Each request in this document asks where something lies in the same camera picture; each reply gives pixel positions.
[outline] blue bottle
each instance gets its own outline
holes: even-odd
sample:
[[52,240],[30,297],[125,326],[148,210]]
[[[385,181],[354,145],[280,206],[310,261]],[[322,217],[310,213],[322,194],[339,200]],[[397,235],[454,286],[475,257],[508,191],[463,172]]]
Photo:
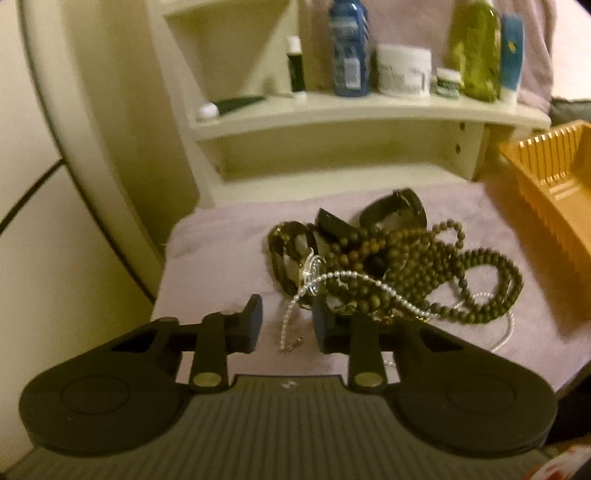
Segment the blue bottle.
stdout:
[[359,0],[335,0],[329,18],[335,94],[343,97],[367,95],[371,60],[367,9]]

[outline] pink cloth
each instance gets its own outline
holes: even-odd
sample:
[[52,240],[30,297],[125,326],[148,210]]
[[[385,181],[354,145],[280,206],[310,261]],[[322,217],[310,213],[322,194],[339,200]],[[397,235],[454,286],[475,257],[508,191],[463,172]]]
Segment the pink cloth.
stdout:
[[[452,0],[362,0],[368,9],[369,32],[375,44],[394,43],[429,48],[435,67],[445,65]],[[306,0],[301,23],[310,89],[332,89],[332,40],[328,9],[332,0]],[[548,111],[553,83],[551,44],[556,24],[556,0],[495,0],[500,13],[520,14],[525,22],[525,65],[519,101]]]
[[[430,225],[456,219],[465,226],[466,248],[496,249],[519,266],[525,286],[514,307],[515,333],[498,354],[538,372],[554,389],[562,387],[591,359],[591,323],[585,321],[589,317],[581,309],[580,284],[541,222],[515,193],[501,192],[497,207],[482,184],[456,183],[416,191]],[[153,318],[173,316],[181,323],[197,323],[211,312],[242,310],[249,296],[258,293],[264,302],[258,345],[250,355],[230,356],[231,374],[344,374],[344,355],[322,355],[318,351],[308,311],[300,311],[293,320],[304,344],[288,354],[279,352],[287,299],[271,278],[266,237],[274,225],[285,220],[313,222],[319,207],[350,219],[386,193],[195,211],[175,227],[168,243]],[[486,267],[470,270],[467,278],[472,291],[492,291],[496,285],[492,272]],[[449,292],[443,287],[441,290],[439,295],[451,300]],[[503,336],[507,321],[498,319],[478,326],[436,325],[488,348]],[[179,380],[187,381],[190,360],[187,355]],[[397,379],[395,371],[389,376],[390,381]]]

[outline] gold screw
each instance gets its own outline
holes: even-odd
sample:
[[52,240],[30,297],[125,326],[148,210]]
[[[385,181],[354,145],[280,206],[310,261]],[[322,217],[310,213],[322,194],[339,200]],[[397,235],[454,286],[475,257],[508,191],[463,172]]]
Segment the gold screw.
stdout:
[[222,382],[222,377],[214,372],[201,372],[193,377],[193,383],[198,387],[217,387]]
[[383,383],[384,379],[380,374],[376,372],[361,372],[355,375],[355,383],[360,387],[379,387]]

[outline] lip balm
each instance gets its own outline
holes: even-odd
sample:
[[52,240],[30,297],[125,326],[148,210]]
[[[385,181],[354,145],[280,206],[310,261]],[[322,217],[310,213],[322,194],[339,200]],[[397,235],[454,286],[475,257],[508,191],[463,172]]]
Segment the lip balm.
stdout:
[[287,59],[290,68],[291,91],[296,99],[306,98],[303,55],[301,40],[298,36],[287,37]]

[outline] pearl necklace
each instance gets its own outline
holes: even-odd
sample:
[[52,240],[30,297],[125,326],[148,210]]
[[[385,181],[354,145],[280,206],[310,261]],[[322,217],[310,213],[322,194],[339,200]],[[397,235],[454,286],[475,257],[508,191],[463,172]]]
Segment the pearl necklace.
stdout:
[[[420,308],[418,308],[417,306],[415,306],[411,302],[409,302],[407,299],[403,298],[400,294],[398,294],[398,292],[396,292],[396,290],[394,290],[392,287],[390,287],[387,283],[382,282],[381,280],[376,280],[376,279],[370,277],[369,275],[361,274],[359,272],[352,271],[352,270],[337,270],[334,272],[323,273],[322,275],[319,275],[319,276],[314,277],[312,279],[307,278],[306,279],[307,282],[302,287],[300,287],[298,292],[294,295],[294,297],[291,299],[289,305],[287,306],[287,310],[285,312],[285,315],[283,316],[283,322],[281,324],[281,337],[280,337],[280,341],[279,341],[279,347],[280,347],[281,353],[291,352],[295,347],[297,347],[298,345],[301,345],[303,342],[303,338],[298,337],[293,342],[287,343],[287,329],[289,327],[291,314],[292,314],[294,308],[297,307],[297,303],[300,301],[300,299],[304,295],[306,295],[306,293],[308,291],[310,291],[310,292],[316,291],[318,286],[320,284],[326,282],[326,280],[328,280],[330,278],[341,278],[341,277],[357,278],[362,281],[373,283],[376,287],[381,288],[384,292],[388,293],[391,297],[395,298],[402,305],[402,307],[404,307],[409,312],[415,314],[417,317],[422,317],[422,318],[425,318],[428,320],[435,319],[435,318],[439,317],[438,314],[421,310]],[[490,299],[493,296],[494,295],[492,293],[480,292],[480,293],[474,294],[472,296],[472,299],[476,300],[477,298],[482,298],[482,297]],[[462,300],[462,301],[458,302],[456,305],[454,305],[453,308],[458,308],[463,303],[464,303],[464,301]],[[515,330],[515,317],[513,315],[513,312],[511,311],[511,309],[509,309],[507,311],[506,317],[509,322],[507,331],[506,331],[504,337],[499,342],[497,342],[493,347],[491,347],[489,349],[490,352],[496,352],[499,348],[501,348],[503,345],[505,345],[509,341],[511,336],[513,335],[513,331]],[[384,361],[384,365],[386,365],[387,367],[391,367],[391,368],[395,366],[394,363],[390,362],[390,361]]]

